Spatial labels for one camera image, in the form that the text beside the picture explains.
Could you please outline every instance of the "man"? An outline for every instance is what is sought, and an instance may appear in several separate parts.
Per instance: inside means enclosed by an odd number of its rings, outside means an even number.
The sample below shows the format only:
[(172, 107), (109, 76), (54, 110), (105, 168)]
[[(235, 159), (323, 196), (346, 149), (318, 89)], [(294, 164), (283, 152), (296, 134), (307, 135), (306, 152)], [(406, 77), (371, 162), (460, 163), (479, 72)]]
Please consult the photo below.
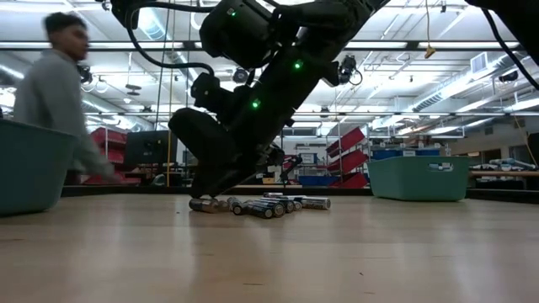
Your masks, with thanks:
[(86, 24), (64, 13), (49, 15), (44, 24), (52, 49), (43, 52), (19, 83), (13, 120), (79, 138), (68, 179), (76, 179), (73, 172), (84, 171), (119, 181), (113, 166), (101, 155), (86, 130), (77, 70), (77, 63), (88, 54)]

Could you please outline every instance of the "gray shirt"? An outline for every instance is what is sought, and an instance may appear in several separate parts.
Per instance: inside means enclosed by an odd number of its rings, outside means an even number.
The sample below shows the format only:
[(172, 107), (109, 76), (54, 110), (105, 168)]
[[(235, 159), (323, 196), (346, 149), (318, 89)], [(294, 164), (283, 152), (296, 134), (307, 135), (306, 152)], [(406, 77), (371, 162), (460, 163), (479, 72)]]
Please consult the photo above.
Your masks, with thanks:
[(72, 169), (109, 177), (112, 165), (101, 155), (86, 130), (77, 64), (57, 50), (34, 63), (15, 93), (13, 120), (59, 130), (79, 138)]

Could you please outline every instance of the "light wood floor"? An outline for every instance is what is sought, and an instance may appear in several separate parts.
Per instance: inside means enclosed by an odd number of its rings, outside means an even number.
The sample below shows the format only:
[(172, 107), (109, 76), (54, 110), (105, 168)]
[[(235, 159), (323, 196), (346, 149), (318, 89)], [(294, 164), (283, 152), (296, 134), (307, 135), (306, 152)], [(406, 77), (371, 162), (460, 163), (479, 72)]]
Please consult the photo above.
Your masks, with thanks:
[(0, 219), (6, 303), (517, 303), (539, 298), (539, 207), (334, 197), (265, 221), (186, 196), (64, 199)]

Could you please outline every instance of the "ceiling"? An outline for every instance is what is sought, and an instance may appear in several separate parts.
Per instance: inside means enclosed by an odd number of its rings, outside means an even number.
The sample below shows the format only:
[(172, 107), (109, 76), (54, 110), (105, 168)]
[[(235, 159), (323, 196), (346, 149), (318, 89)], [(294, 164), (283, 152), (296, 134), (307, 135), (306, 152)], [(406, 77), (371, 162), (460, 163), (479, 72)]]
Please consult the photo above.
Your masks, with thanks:
[[(213, 6), (217, 1), (206, 0), (206, 6)], [(304, 0), (280, 0), (281, 4), (304, 3)], [(176, 3), (195, 5), (195, 1), (176, 1)], [(494, 41), (492, 31), (486, 19), (477, 8), (468, 7), (464, 0), (430, 0), (430, 14), (427, 18), (427, 10), (424, 0), (392, 0), (385, 8), (382, 8), (365, 24), (353, 41), (426, 41), (427, 29), (430, 28), (430, 37), (433, 41), (467, 41), (465, 48), (468, 51), (447, 51), (440, 47), (430, 59), (424, 58), (424, 50), (390, 50), (374, 51), (346, 50), (337, 60), (342, 60), (345, 55), (354, 55), (358, 63), (358, 70), (363, 71), (361, 85), (346, 84), (331, 88), (324, 82), (320, 82), (303, 105), (299, 112), (319, 112), (322, 106), (329, 107), (332, 112), (387, 112), (408, 111), (409, 108), (421, 101), (425, 94), (433, 93), (437, 88), (444, 87), (456, 77), (466, 74), (470, 69), (470, 60), (481, 51), (473, 49), (474, 40)], [(0, 0), (0, 37), (1, 42), (21, 42), (21, 50), (0, 52), (0, 67), (11, 73), (24, 74), (32, 61), (40, 57), (40, 52), (32, 48), (36, 42), (45, 42), (45, 35), (41, 29), (42, 19), (56, 11), (75, 11), (83, 17), (88, 25), (91, 41), (103, 42), (127, 42), (129, 37), (125, 29), (116, 18), (101, 8), (100, 3), (94, 0)], [(204, 20), (204, 14), (181, 12), (168, 12), (162, 9), (145, 8), (141, 11), (141, 26), (135, 32), (139, 41), (152, 41), (152, 30), (155, 28), (166, 29), (170, 40), (199, 41), (198, 27)], [(514, 41), (515, 38), (506, 27), (496, 18), (497, 25), (502, 37), (506, 41)], [(223, 58), (211, 58), (200, 50), (173, 52), (181, 54), (183, 60), (189, 62), (204, 62), (211, 65), (216, 75), (221, 79), (224, 88), (233, 89), (237, 84), (232, 81), (232, 74), (237, 65)], [(157, 60), (170, 62), (169, 54), (163, 55), (160, 51), (149, 53)], [(488, 61), (501, 57), (501, 52), (489, 52)], [(88, 92), (85, 104), (88, 112), (103, 111), (127, 111), (140, 112), (144, 107), (151, 107), (154, 111), (169, 113), (170, 109), (184, 106), (192, 106), (194, 100), (188, 95), (189, 80), (192, 81), (200, 71), (162, 71), (159, 67), (147, 62), (136, 52), (120, 52), (116, 50), (90, 52), (87, 62), (91, 66), (94, 81), (91, 85), (83, 86)], [(536, 66), (526, 61), (528, 67), (536, 72)], [(472, 85), (453, 89), (451, 94), (443, 98), (443, 102), (432, 104), (423, 111), (452, 112), (459, 108), (473, 104), (490, 95), (499, 95), (501, 91), (493, 89), (494, 76), (499, 76), (491, 71), (487, 77), (481, 77)], [(142, 87), (140, 96), (130, 96), (126, 84), (135, 84)], [(519, 82), (522, 89), (527, 88), (525, 82)], [(494, 82), (495, 88), (507, 89), (503, 83)], [(387, 117), (382, 116), (350, 116), (340, 118), (343, 123), (363, 125), (373, 120), (379, 120), (375, 125), (384, 127), (397, 125), (400, 128), (407, 127), (408, 123), (424, 123), (413, 117), (411, 120), (397, 120), (387, 122)], [(138, 121), (155, 122), (155, 117), (137, 117)], [(158, 121), (166, 125), (167, 116), (161, 116)], [(433, 125), (439, 124), (444, 118), (434, 118)], [(322, 135), (331, 133), (335, 123), (329, 119), (318, 116), (298, 117), (295, 127), (311, 127), (317, 122)]]

